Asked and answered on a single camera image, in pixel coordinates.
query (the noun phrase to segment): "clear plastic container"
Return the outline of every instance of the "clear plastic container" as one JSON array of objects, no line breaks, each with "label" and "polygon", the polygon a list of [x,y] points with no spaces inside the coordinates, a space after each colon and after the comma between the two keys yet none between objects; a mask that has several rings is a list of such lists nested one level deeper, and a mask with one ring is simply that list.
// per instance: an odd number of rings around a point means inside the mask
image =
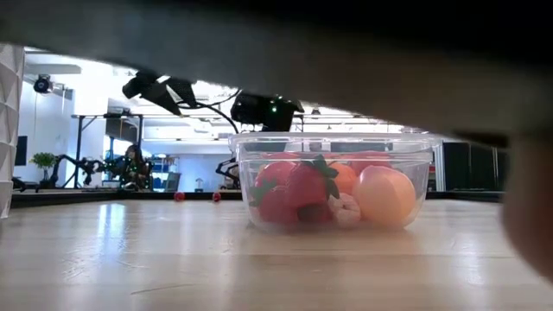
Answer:
[{"label": "clear plastic container", "polygon": [[424,134],[248,133],[230,138],[243,200],[265,230],[397,229],[426,195],[435,139]]}]

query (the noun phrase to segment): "cable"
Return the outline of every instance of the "cable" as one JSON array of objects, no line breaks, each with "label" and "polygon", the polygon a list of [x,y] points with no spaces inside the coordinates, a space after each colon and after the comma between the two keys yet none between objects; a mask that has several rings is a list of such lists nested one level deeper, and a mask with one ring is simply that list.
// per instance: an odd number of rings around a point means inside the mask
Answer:
[{"label": "cable", "polygon": [[208,106],[221,105],[221,104],[223,104],[223,103],[225,103],[225,102],[227,102],[227,101],[229,101],[229,100],[231,100],[231,99],[237,97],[237,96],[240,94],[240,92],[242,92],[242,90],[238,89],[233,95],[229,96],[228,98],[225,98],[225,99],[223,99],[223,100],[221,100],[221,101],[219,101],[219,102],[215,102],[215,103],[212,103],[212,104],[204,104],[204,105],[208,105]]},{"label": "cable", "polygon": [[[177,105],[180,105],[180,104],[186,104],[184,102],[178,102]],[[214,111],[215,113],[217,113],[218,115],[220,115],[221,117],[224,117],[226,121],[228,121],[228,123],[230,123],[232,125],[232,127],[234,128],[234,132],[236,134],[239,134],[239,130],[238,130],[238,127],[236,126],[236,124],[234,123],[234,121],[232,121],[232,119],[230,119],[225,113],[223,113],[222,111],[220,111],[219,109],[217,108],[213,108],[212,105],[206,105],[206,104],[202,104],[202,103],[198,103],[196,102],[196,105],[197,107],[185,107],[185,106],[179,106],[179,108],[181,109],[188,109],[188,110],[194,110],[194,109],[201,109],[201,108],[207,108],[211,111]]]}]

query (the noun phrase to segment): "plastic fruit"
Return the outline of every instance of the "plastic fruit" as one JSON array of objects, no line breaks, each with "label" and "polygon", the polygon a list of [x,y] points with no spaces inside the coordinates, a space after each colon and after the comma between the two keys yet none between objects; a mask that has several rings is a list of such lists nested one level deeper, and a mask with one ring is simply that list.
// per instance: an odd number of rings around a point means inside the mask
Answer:
[{"label": "plastic fruit", "polygon": [[353,169],[355,174],[359,176],[363,169],[369,166],[381,166],[391,168],[390,156],[385,152],[379,151],[363,151],[347,154],[344,158],[352,159],[349,162],[349,166]]},{"label": "plastic fruit", "polygon": [[275,186],[283,186],[295,166],[293,162],[285,161],[268,164],[257,174],[254,187],[261,187],[267,181],[273,182]]},{"label": "plastic fruit", "polygon": [[308,206],[327,207],[330,195],[340,197],[334,183],[337,175],[338,171],[327,166],[322,155],[316,156],[312,162],[301,161],[292,169],[286,183],[286,206],[295,211]]},{"label": "plastic fruit", "polygon": [[184,201],[184,193],[175,193],[173,195],[173,199],[177,202],[182,202]]},{"label": "plastic fruit", "polygon": [[328,199],[328,206],[340,227],[353,227],[361,221],[359,204],[349,194],[340,194],[339,199],[331,195]]},{"label": "plastic fruit", "polygon": [[264,194],[257,205],[261,220],[282,225],[291,225],[299,221],[297,212],[284,205],[285,192],[285,186],[276,186]]},{"label": "plastic fruit", "polygon": [[219,202],[221,200],[221,194],[220,193],[214,193],[213,194],[213,202]]},{"label": "plastic fruit", "polygon": [[385,227],[403,227],[416,205],[413,183],[391,168],[365,168],[353,187],[361,218]]},{"label": "plastic fruit", "polygon": [[329,167],[338,171],[338,175],[334,178],[334,182],[340,193],[352,194],[353,184],[357,180],[355,171],[349,166],[337,162],[330,164]]}]

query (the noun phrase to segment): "table surface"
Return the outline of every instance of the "table surface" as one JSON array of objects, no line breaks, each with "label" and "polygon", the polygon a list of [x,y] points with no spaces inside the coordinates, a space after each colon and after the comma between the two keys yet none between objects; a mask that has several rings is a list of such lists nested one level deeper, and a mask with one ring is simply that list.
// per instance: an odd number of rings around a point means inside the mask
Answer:
[{"label": "table surface", "polygon": [[431,200],[403,232],[276,235],[237,201],[17,209],[0,222],[0,309],[552,309],[498,211]]}]

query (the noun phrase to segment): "toy orange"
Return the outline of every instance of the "toy orange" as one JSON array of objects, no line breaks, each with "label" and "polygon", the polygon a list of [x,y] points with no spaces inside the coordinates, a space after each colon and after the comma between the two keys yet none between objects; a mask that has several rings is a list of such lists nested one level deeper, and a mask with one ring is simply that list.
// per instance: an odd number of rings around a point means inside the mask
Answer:
[{"label": "toy orange", "polygon": [[406,225],[416,206],[415,188],[409,177],[385,167],[365,168],[353,186],[353,197],[363,220],[385,227]]},{"label": "toy orange", "polygon": [[344,194],[352,194],[353,184],[357,179],[355,171],[349,166],[338,162],[330,164],[329,167],[338,171],[338,175],[334,178],[338,190]]}]

